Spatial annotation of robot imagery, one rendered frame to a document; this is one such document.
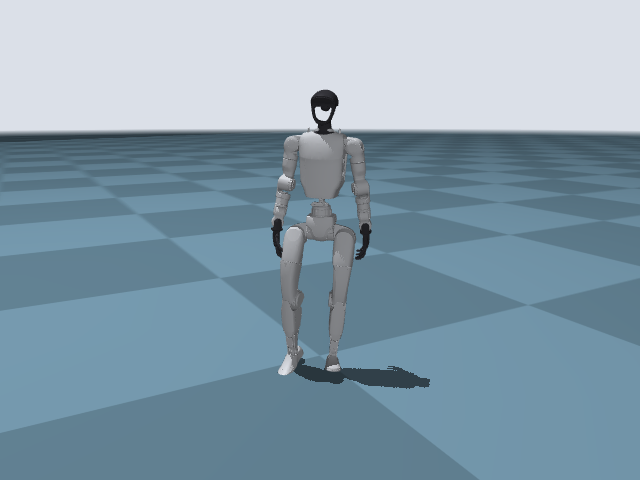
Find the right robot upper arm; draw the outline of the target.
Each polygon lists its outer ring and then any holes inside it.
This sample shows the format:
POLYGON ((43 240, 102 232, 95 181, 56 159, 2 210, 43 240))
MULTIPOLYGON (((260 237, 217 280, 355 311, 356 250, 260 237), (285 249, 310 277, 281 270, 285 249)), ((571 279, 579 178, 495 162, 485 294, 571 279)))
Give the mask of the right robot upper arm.
POLYGON ((299 140, 301 135, 294 135, 288 137, 284 142, 284 154, 283 154, 283 175, 279 178, 278 188, 280 190, 292 191, 296 186, 296 180, 294 179, 294 173, 297 166, 299 151, 299 140))

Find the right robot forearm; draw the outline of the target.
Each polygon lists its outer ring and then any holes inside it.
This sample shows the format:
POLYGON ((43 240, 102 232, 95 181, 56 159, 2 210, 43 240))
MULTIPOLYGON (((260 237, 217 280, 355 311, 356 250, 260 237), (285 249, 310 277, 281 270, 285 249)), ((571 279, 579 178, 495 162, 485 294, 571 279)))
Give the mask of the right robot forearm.
MULTIPOLYGON (((279 179, 278 179, 278 181, 279 181, 279 179)), ((272 218, 272 221, 271 221, 273 227, 274 227, 274 220, 275 219, 280 219, 282 221, 282 226, 283 226, 284 217, 285 217, 286 212, 287 212, 287 207, 288 207, 287 205, 288 205, 288 201, 290 200, 290 196, 291 195, 288 194, 288 192, 284 192, 283 190, 280 190, 278 188, 278 183, 277 183, 276 202, 275 202, 275 206, 274 206, 274 210, 273 210, 274 217, 272 218)))

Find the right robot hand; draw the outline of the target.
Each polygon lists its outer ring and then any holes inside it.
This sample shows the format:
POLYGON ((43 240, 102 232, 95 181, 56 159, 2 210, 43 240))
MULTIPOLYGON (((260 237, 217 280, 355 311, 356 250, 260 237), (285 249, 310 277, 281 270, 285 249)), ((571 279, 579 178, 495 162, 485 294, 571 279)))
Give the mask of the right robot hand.
POLYGON ((275 219, 274 227, 272 227, 271 230, 273 231, 273 243, 276 248, 276 253, 281 258, 283 252, 283 249, 280 246, 280 231, 283 230, 282 221, 280 219, 275 219))

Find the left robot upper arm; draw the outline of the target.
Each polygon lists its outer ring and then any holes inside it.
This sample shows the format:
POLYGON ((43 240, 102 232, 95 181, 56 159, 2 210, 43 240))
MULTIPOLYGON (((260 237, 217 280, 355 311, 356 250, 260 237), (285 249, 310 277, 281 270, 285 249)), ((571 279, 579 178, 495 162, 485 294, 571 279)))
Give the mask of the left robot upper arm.
POLYGON ((366 165, 364 156, 364 144, 358 138, 344 137, 345 151, 351 155, 350 163, 354 178, 351 184, 352 193, 355 196, 368 194, 368 184, 365 180, 366 165))

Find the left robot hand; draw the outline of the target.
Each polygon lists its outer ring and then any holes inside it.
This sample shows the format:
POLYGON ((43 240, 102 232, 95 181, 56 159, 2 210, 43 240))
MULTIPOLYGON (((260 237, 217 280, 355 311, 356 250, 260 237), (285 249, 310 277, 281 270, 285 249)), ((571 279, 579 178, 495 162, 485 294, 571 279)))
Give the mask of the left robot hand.
POLYGON ((366 249, 368 248, 368 245, 369 245, 371 232, 372 230, 371 229, 369 230, 369 225, 367 223, 362 224, 360 234, 363 235, 363 246, 362 248, 356 250, 357 252, 361 251, 360 253, 356 254, 356 255, 359 255, 355 257, 356 260, 360 260, 364 258, 364 256, 366 255, 366 249))

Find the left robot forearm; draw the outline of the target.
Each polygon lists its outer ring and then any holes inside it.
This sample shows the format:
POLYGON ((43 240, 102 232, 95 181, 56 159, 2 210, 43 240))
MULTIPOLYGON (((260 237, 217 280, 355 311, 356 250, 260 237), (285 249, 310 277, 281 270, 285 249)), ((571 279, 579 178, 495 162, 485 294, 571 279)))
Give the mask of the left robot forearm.
MULTIPOLYGON (((366 180, 367 181, 367 180, 366 180)), ((361 226, 364 223, 367 223, 369 225, 369 230, 371 229, 371 212, 370 212, 370 187, 369 187, 369 183, 368 184, 368 194, 366 195, 361 195, 361 196, 357 196, 355 198, 355 201, 357 203, 357 214, 358 214, 358 219, 359 221, 359 228, 361 230, 361 226)))

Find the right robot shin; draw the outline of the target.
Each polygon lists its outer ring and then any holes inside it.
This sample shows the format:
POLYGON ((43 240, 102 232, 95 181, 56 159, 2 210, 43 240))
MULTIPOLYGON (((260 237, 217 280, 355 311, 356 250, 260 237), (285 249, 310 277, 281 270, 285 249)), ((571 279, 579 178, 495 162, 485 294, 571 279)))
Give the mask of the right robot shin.
POLYGON ((297 354, 298 332, 301 325, 302 307, 291 309, 288 301, 282 300, 281 317, 283 331, 286 335, 287 354, 297 354))

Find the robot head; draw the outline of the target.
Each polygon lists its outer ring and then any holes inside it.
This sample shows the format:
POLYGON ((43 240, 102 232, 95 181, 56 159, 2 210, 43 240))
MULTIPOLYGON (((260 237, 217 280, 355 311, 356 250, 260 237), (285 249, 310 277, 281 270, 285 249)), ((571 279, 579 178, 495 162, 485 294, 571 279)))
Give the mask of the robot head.
POLYGON ((316 134, 326 135, 335 132, 329 132, 328 129, 332 129, 331 120, 334 115, 336 106, 338 106, 338 98, 336 94, 330 90, 320 90, 316 92, 311 98, 311 110, 314 121, 318 124, 319 131, 314 131, 316 134), (318 120, 315 114, 315 107, 321 107, 323 111, 328 111, 332 108, 329 118, 326 121, 318 120))

